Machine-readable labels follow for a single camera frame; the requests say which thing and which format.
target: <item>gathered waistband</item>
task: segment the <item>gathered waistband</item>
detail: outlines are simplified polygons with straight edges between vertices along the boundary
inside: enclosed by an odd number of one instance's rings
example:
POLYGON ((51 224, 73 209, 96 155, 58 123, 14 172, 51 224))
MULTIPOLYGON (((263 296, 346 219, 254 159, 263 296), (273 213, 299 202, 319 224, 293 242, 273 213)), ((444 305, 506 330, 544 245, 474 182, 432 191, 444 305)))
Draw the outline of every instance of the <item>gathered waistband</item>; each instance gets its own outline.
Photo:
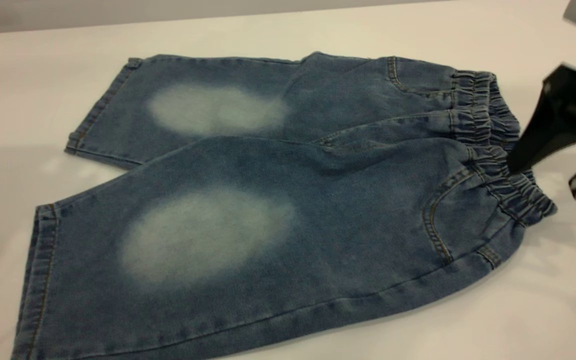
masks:
POLYGON ((535 182, 532 170, 511 175, 508 153, 519 140, 519 121, 501 96, 497 78, 486 71, 457 71, 450 110, 452 136, 469 146, 476 173, 500 207, 530 226, 557 207, 535 182))

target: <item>jeans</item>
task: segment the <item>jeans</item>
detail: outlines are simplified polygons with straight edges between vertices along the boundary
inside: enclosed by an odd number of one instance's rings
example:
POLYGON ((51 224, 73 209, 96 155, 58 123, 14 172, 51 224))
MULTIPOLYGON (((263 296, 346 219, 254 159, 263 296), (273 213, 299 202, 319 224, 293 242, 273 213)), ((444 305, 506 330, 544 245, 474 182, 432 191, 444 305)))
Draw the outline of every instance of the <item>jeans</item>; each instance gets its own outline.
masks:
POLYGON ((200 360, 405 312, 555 205, 491 73, 131 59, 66 152, 132 169, 36 208, 14 360, 200 360))

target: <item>front pocket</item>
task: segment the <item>front pocket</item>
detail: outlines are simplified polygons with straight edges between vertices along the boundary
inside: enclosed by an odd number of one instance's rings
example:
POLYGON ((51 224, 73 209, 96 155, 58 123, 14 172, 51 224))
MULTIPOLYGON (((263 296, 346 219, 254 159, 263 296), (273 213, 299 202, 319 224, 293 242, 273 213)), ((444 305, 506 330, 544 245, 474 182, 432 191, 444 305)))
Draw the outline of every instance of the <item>front pocket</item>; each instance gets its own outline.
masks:
POLYGON ((423 207, 422 217, 425 232, 432 242, 434 251, 439 256, 439 259, 441 259, 441 264, 444 266, 452 263, 454 257, 442 237, 439 235, 439 232, 437 231, 437 227, 435 225, 435 215, 437 214, 437 208, 439 207, 439 204, 442 202, 442 200, 454 192, 455 189, 457 189, 462 183, 467 182, 469 179, 473 178, 474 174, 474 171, 470 171, 469 169, 464 168, 450 176, 446 182, 439 186, 435 196, 430 198, 425 207, 423 207))
POLYGON ((423 224, 444 265, 484 244, 509 219, 477 173, 464 168, 444 182, 423 210, 423 224))
POLYGON ((420 95, 450 92, 457 69, 421 60, 391 56, 388 78, 397 89, 420 95))

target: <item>faded knee patch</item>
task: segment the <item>faded knee patch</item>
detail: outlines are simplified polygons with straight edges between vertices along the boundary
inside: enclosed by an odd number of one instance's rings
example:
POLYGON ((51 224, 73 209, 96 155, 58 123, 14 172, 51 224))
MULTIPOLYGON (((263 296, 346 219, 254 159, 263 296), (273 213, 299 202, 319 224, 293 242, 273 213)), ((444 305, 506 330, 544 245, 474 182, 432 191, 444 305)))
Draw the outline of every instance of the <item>faded knee patch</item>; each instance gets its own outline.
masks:
POLYGON ((162 127, 195 136, 279 130, 288 107, 235 86, 178 84, 153 96, 148 109, 162 127))
POLYGON ((212 187, 147 209, 129 226, 119 260, 142 286, 190 285, 285 240, 295 216, 285 198, 212 187))

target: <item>white table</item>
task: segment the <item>white table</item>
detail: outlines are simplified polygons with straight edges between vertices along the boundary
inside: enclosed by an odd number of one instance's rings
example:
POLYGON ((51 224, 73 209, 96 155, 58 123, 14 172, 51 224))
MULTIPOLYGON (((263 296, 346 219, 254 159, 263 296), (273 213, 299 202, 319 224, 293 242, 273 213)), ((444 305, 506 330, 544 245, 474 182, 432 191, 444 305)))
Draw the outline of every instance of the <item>white table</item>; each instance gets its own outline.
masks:
MULTIPOLYGON (((9 358, 34 206, 118 176, 66 155, 67 136, 128 57, 398 55, 499 76, 526 125, 542 79, 576 66, 567 0, 457 0, 0 34, 0 360, 9 358)), ((404 314, 317 333, 242 360, 576 359, 576 146, 535 167, 559 207, 485 280, 404 314)))

